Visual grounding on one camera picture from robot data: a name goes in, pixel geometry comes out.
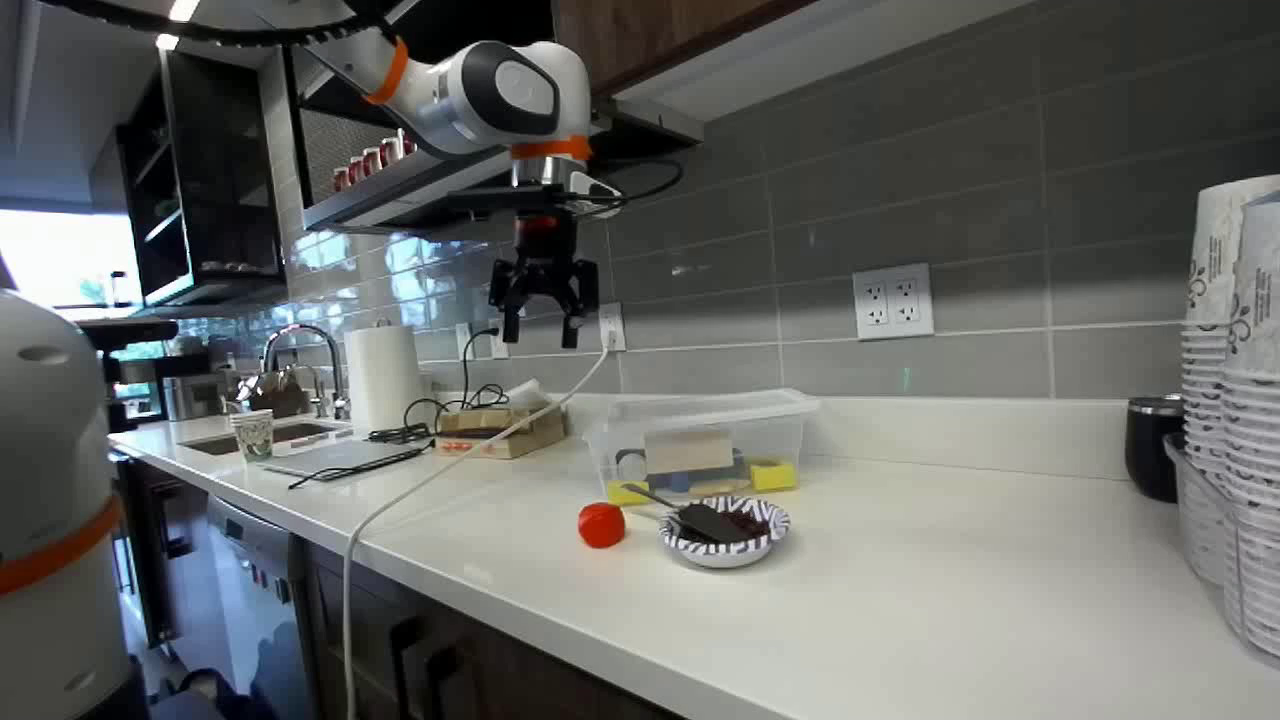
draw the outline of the black mug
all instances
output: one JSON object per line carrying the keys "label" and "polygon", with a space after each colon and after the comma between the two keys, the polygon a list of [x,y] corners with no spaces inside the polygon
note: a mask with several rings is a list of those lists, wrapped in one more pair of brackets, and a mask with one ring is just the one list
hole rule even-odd
{"label": "black mug", "polygon": [[1123,463],[1132,482],[1161,505],[1176,505],[1176,472],[1171,472],[1171,458],[1166,454],[1166,436],[1180,428],[1186,428],[1180,394],[1127,398]]}

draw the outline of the paper towel roll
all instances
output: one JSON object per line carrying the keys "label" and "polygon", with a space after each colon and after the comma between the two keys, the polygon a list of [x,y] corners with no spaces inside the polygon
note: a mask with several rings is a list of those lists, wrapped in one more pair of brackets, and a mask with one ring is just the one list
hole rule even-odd
{"label": "paper towel roll", "polygon": [[358,327],[346,335],[352,428],[382,432],[403,424],[403,403],[426,394],[410,327]]}

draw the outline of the cabinet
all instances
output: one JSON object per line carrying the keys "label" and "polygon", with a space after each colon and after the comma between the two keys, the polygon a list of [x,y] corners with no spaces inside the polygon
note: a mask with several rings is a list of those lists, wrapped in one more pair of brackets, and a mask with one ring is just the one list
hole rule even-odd
{"label": "cabinet", "polygon": [[286,287],[256,71],[161,51],[116,138],[149,304]]}
{"label": "cabinet", "polygon": [[621,93],[808,0],[558,0],[558,39],[575,47],[595,93]]}
{"label": "cabinet", "polygon": [[[329,716],[346,708],[341,554],[310,547],[314,648]],[[388,720],[667,720],[579,666],[426,599],[368,566],[352,574],[360,716]]]}

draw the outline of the window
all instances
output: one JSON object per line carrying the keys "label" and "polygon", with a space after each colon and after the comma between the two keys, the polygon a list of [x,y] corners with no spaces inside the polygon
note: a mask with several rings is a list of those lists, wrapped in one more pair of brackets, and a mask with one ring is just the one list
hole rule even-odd
{"label": "window", "polygon": [[22,296],[43,308],[137,304],[129,215],[114,210],[5,210],[0,257]]}

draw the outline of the yellow sponge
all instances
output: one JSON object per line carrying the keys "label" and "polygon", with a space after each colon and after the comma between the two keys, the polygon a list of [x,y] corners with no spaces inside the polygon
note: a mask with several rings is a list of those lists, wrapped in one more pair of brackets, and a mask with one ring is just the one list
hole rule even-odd
{"label": "yellow sponge", "polygon": [[645,487],[645,480],[607,480],[607,482],[605,482],[605,500],[615,505],[615,509],[650,505],[650,497],[628,491],[628,482],[640,482],[640,487]]}
{"label": "yellow sponge", "polygon": [[752,487],[758,491],[787,491],[801,482],[796,463],[787,458],[752,458]]}

